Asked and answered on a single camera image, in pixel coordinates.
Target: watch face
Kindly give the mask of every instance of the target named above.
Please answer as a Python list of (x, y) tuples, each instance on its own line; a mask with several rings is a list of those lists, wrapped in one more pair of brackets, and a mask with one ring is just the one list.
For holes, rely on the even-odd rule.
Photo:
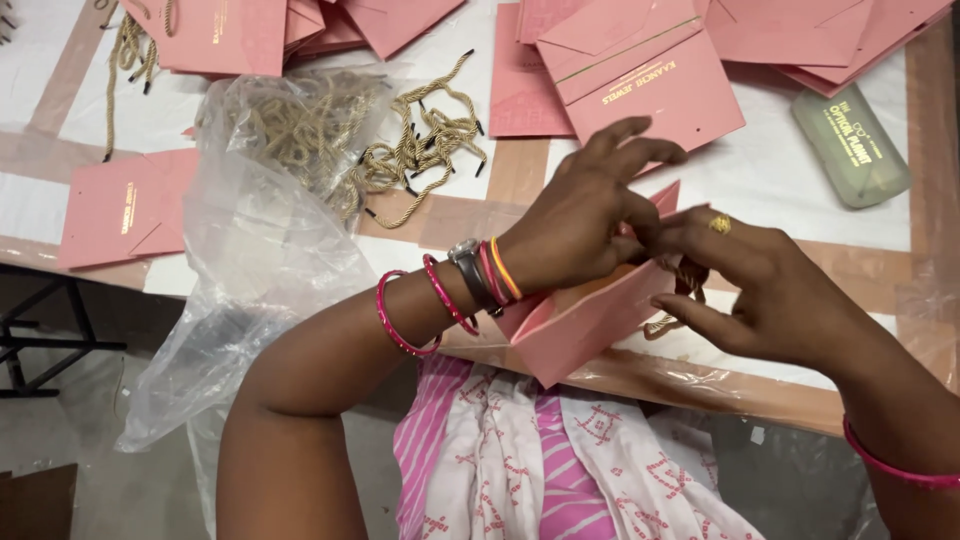
[(450, 251), (446, 252), (448, 258), (456, 258), (458, 255), (467, 252), (473, 251), (473, 248), (477, 245), (476, 238), (468, 238), (462, 242), (458, 242), (457, 245), (450, 248)]

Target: pink bangle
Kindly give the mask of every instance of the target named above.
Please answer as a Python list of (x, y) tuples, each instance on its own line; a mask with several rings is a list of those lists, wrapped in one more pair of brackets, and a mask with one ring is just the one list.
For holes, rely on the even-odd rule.
[(446, 289), (444, 289), (444, 286), (440, 283), (440, 279), (437, 278), (437, 272), (433, 269), (434, 264), (437, 264), (437, 260), (433, 258), (432, 255), (428, 253), (423, 254), (423, 270), (426, 270), (426, 275), (430, 278), (430, 282), (433, 283), (433, 289), (437, 291), (437, 296), (440, 297), (440, 301), (444, 303), (446, 310), (453, 315), (453, 318), (456, 319), (460, 326), (464, 327), (464, 330), (466, 330), (468, 334), (480, 335), (477, 318), (470, 315), (470, 324), (467, 324), (467, 319), (465, 319), (464, 315), (453, 305), (453, 301), (450, 300), (450, 295), (446, 294)]
[(507, 295), (504, 294), (503, 289), (500, 288), (500, 279), (496, 276), (496, 272), (493, 271), (493, 264), (491, 264), (490, 257), (487, 255), (487, 240), (480, 242), (477, 254), (480, 255), (480, 266), (483, 268), (483, 273), (487, 276), (487, 281), (490, 282), (490, 289), (496, 302), (500, 304), (501, 307), (509, 306), (511, 303), (510, 298), (508, 298)]
[(394, 330), (394, 325), (390, 324), (390, 319), (387, 318), (387, 309), (383, 305), (383, 289), (387, 286), (387, 280), (393, 276), (403, 276), (404, 274), (406, 274), (406, 272), (403, 270), (392, 270), (380, 278), (380, 283), (376, 285), (376, 314), (380, 316), (380, 322), (383, 323), (383, 330), (387, 331), (387, 335), (389, 335), (405, 353), (418, 356), (429, 355), (440, 347), (440, 340), (444, 337), (443, 334), (433, 338), (433, 346), (429, 349), (418, 349), (400, 337), (400, 334)]
[(862, 446), (860, 442), (856, 440), (856, 435), (853, 434), (853, 429), (850, 426), (850, 421), (847, 420), (847, 415), (843, 417), (843, 434), (847, 437), (847, 442), (850, 443), (850, 446), (853, 447), (853, 450), (860, 454), (860, 457), (863, 458), (863, 462), (867, 463), (873, 467), (876, 467), (880, 471), (897, 477), (908, 483), (916, 484), (922, 488), (926, 489), (956, 489), (960, 488), (960, 475), (917, 475), (914, 473), (907, 473), (906, 471), (901, 471), (900, 469), (891, 467), (886, 463), (880, 461), (879, 459), (873, 457), (868, 453)]

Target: woman's left hand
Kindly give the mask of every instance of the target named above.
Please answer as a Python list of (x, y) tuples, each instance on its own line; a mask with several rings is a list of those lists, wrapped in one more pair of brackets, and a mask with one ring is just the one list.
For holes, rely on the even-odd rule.
[[(686, 161), (677, 143), (638, 137), (650, 124), (649, 116), (624, 118), (593, 134), (583, 149), (561, 162), (530, 209), (497, 239), (523, 294), (605, 278), (643, 254), (643, 242), (657, 234), (660, 218), (654, 204), (627, 184), (649, 161)], [(636, 237), (618, 234), (622, 223)]]

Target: yellow bangle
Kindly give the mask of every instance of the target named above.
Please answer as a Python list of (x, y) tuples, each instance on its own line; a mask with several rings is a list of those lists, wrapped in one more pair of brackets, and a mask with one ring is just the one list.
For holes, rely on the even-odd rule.
[(496, 269), (500, 271), (500, 277), (502, 277), (503, 282), (507, 284), (510, 293), (513, 294), (517, 300), (523, 298), (523, 293), (520, 292), (520, 288), (516, 286), (514, 278), (510, 276), (510, 272), (507, 272), (507, 267), (504, 266), (503, 261), (500, 260), (500, 250), (496, 247), (496, 236), (490, 239), (490, 251), (493, 253), (493, 263), (496, 264)]

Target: woman's right hand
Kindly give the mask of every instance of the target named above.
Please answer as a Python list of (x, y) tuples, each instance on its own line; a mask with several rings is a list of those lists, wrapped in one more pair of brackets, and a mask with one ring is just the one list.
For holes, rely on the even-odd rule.
[(777, 229), (731, 219), (727, 234), (709, 227), (707, 207), (662, 220), (650, 255), (683, 254), (741, 289), (725, 314), (673, 294), (653, 305), (677, 317), (725, 353), (802, 365), (834, 376), (852, 358), (902, 350), (897, 339), (858, 307), (800, 247)]

